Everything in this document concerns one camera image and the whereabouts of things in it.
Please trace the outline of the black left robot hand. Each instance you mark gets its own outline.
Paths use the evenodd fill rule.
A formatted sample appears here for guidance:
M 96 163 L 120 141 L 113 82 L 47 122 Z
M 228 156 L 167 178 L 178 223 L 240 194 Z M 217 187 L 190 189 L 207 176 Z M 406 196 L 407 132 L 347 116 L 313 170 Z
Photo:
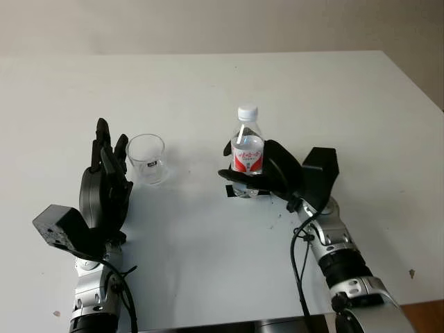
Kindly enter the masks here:
M 133 189 L 133 182 L 126 178 L 127 144 L 128 137 L 122 134 L 112 146 L 107 121 L 97 121 L 91 164 L 81 180 L 79 209 L 94 237 L 104 243 L 126 242 L 121 228 Z

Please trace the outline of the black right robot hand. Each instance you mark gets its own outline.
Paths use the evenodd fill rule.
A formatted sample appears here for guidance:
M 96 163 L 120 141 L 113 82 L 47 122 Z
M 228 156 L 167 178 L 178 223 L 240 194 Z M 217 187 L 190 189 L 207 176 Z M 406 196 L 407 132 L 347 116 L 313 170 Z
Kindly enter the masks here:
M 304 190 L 300 163 L 272 139 L 264 142 L 264 159 L 259 175 L 247 176 L 232 167 L 221 169 L 218 174 L 226 180 L 245 185 L 247 189 L 269 191 L 287 202 L 294 201 Z

